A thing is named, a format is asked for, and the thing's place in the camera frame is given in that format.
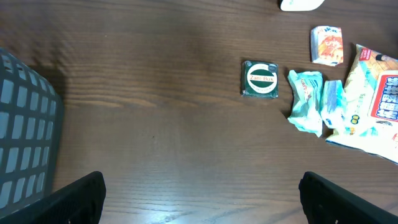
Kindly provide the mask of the small green tissue packet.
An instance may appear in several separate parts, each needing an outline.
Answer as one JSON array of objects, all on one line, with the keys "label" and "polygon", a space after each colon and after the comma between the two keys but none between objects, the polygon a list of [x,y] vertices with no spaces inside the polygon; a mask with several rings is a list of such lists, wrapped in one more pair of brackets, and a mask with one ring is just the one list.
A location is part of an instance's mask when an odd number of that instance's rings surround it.
[{"label": "small green tissue packet", "polygon": [[326,81],[320,105],[320,115],[330,129],[343,129],[346,97],[341,80]]}]

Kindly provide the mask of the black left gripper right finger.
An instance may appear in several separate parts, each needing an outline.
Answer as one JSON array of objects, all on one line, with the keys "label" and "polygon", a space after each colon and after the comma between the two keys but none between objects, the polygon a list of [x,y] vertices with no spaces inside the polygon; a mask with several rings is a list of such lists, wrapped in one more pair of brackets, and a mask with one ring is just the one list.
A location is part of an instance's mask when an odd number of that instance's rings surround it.
[{"label": "black left gripper right finger", "polygon": [[309,224],[397,224],[396,215],[314,172],[304,173],[298,189],[303,212]]}]

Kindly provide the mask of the yellow wet wipes pack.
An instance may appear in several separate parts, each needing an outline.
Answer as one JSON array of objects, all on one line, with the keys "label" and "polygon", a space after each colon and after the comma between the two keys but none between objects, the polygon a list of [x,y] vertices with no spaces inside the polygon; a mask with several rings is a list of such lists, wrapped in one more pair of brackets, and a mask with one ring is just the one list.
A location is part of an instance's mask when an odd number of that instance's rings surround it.
[{"label": "yellow wet wipes pack", "polygon": [[326,141],[397,163],[397,59],[358,44],[343,90],[345,120]]}]

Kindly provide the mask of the round black red tin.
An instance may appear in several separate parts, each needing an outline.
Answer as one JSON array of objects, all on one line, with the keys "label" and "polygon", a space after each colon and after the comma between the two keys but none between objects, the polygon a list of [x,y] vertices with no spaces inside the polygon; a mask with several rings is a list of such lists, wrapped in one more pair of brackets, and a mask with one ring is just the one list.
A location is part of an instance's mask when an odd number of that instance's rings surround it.
[{"label": "round black red tin", "polygon": [[241,70],[241,95],[277,98],[279,96],[278,74],[278,64],[245,60]]}]

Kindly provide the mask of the green tissue pack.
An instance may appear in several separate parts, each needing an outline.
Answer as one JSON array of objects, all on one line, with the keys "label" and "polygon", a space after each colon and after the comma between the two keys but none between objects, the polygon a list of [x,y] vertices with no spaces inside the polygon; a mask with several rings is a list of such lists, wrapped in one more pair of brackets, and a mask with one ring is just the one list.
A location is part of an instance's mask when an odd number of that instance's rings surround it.
[{"label": "green tissue pack", "polygon": [[323,92],[323,77],[320,72],[290,70],[288,81],[292,87],[294,102],[288,121],[299,131],[313,133],[318,138],[323,132],[320,115],[320,100]]}]

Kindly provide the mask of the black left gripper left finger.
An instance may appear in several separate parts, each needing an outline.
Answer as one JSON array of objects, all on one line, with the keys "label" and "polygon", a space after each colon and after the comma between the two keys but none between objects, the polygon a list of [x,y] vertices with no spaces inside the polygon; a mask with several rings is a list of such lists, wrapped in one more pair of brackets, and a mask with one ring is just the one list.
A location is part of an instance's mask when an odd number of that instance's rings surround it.
[{"label": "black left gripper left finger", "polygon": [[103,174],[94,171],[22,210],[3,224],[98,224],[106,197]]}]

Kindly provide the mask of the small orange box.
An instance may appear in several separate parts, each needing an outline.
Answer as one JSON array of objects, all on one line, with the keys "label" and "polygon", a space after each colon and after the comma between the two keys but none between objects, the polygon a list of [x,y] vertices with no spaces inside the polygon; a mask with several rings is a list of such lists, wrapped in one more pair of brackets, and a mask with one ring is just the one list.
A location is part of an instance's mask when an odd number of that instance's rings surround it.
[{"label": "small orange box", "polygon": [[316,26],[310,32],[312,63],[334,67],[343,63],[343,36],[340,27]]}]

